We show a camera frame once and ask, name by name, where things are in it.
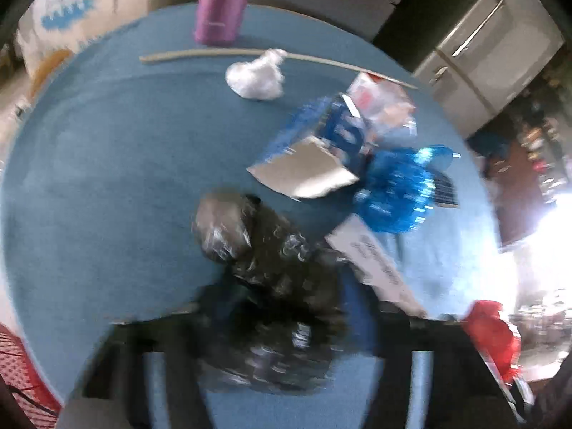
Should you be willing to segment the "shiny blue foil wrapper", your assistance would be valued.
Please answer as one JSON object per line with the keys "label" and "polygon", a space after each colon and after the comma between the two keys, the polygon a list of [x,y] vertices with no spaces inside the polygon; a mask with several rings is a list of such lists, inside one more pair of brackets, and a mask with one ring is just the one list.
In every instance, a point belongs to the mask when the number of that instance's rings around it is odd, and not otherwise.
{"label": "shiny blue foil wrapper", "polygon": [[355,195],[354,212],[374,232],[402,233],[422,225],[433,208],[456,208],[446,170],[459,157],[444,145],[378,152]]}

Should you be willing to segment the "purple thermos bottle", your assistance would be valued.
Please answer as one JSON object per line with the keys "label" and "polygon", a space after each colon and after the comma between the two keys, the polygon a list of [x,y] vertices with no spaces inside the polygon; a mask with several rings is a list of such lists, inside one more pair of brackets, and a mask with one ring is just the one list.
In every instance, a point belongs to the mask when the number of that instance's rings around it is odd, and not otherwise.
{"label": "purple thermos bottle", "polygon": [[237,39],[247,0],[199,0],[195,41],[202,45],[230,45]]}

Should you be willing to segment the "black plastic bag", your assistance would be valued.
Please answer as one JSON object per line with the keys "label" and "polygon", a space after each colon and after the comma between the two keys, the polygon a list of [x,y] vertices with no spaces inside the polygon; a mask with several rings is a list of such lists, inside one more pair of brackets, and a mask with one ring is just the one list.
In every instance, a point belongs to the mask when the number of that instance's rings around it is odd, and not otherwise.
{"label": "black plastic bag", "polygon": [[193,231],[223,266],[199,298],[204,382],[267,393],[323,388],[348,330],[339,255],[260,198],[236,192],[201,197]]}

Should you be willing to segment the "white chest freezer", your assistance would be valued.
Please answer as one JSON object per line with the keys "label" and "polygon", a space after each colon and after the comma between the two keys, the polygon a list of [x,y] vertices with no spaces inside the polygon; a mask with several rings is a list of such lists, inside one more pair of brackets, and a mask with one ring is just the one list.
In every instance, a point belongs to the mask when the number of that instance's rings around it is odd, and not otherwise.
{"label": "white chest freezer", "polygon": [[59,49],[83,50],[146,14],[147,0],[35,0],[19,20],[16,42],[28,75]]}

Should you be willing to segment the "red plastic bag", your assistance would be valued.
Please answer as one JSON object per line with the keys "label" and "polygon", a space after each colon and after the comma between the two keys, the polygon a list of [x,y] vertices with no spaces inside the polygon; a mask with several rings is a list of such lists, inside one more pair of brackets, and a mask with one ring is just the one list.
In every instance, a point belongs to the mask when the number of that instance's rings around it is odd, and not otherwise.
{"label": "red plastic bag", "polygon": [[521,335],[503,311],[501,303],[475,301],[463,319],[463,329],[481,354],[494,363],[504,384],[513,384],[520,374]]}

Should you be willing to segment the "red plastic mesh basket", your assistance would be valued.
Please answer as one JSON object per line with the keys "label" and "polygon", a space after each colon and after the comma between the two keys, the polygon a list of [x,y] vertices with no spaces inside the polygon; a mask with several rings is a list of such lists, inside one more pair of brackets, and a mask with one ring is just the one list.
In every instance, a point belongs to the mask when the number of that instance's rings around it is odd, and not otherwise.
{"label": "red plastic mesh basket", "polygon": [[19,337],[1,324],[1,377],[36,428],[54,428],[61,405],[36,371]]}

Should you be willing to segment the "blue cardboard box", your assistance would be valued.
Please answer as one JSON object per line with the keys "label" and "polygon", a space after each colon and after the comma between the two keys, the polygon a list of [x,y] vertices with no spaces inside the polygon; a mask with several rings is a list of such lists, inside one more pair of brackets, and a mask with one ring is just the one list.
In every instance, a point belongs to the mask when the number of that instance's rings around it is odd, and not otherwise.
{"label": "blue cardboard box", "polygon": [[298,109],[247,171],[296,201],[322,198],[360,180],[375,141],[374,122],[349,95],[324,97]]}

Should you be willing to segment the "red white medicine box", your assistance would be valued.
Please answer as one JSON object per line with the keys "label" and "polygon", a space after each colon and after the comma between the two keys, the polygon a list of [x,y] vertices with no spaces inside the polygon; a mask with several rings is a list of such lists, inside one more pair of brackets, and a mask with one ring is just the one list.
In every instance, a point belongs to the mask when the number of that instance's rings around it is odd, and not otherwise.
{"label": "red white medicine box", "polygon": [[346,90],[376,140],[386,135],[416,135],[416,106],[405,89],[387,79],[359,73]]}

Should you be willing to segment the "long wooden stick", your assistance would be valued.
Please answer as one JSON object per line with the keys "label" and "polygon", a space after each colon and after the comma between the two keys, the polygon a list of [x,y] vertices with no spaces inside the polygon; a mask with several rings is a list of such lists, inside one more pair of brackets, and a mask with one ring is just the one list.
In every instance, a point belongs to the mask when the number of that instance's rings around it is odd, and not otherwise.
{"label": "long wooden stick", "polygon": [[414,89],[417,90],[418,87],[404,82],[403,80],[394,79],[389,77],[388,75],[381,74],[379,72],[375,72],[360,66],[331,60],[328,58],[312,56],[307,54],[299,54],[293,52],[287,52],[283,49],[229,49],[229,48],[210,48],[210,49],[187,49],[187,50],[176,50],[176,51],[166,51],[166,52],[159,52],[159,53],[152,53],[148,55],[143,55],[140,57],[140,62],[143,64],[151,64],[151,63],[161,63],[161,62],[168,62],[177,59],[184,59],[184,58],[191,58],[191,57],[269,57],[270,59],[275,60],[286,60],[292,59],[296,61],[303,61],[309,62],[314,64],[321,64],[326,66],[331,66],[335,68],[344,69],[347,71],[352,71],[356,73],[364,73],[370,75],[376,79],[382,79],[386,82],[391,82],[395,85],[399,85],[404,88]]}

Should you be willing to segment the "white tissue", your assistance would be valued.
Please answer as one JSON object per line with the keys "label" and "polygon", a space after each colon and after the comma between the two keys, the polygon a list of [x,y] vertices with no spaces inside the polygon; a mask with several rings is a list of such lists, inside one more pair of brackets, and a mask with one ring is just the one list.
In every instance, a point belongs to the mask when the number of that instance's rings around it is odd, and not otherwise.
{"label": "white tissue", "polygon": [[246,100],[273,101],[283,96],[284,60],[259,57],[251,62],[237,62],[225,73],[227,86]]}

